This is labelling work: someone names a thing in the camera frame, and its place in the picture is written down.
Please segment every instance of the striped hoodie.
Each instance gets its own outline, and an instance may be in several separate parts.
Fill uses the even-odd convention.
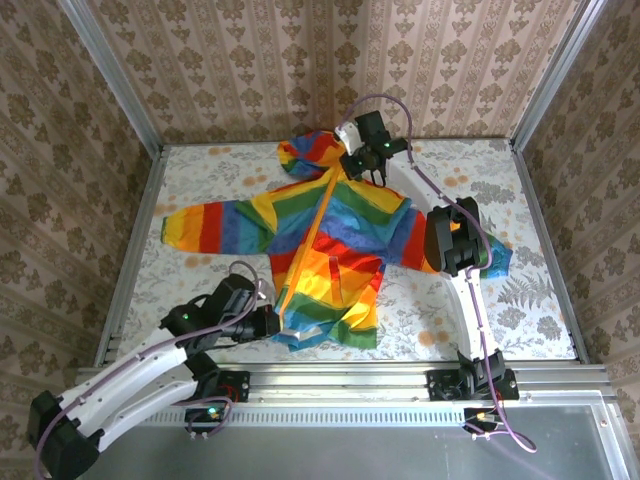
[[[376,347],[376,297],[388,263],[432,272],[425,217],[389,188],[349,180],[331,132],[282,142],[278,156],[305,179],[250,200],[195,205],[164,219],[162,242],[188,252],[266,253],[291,349],[326,340]]]

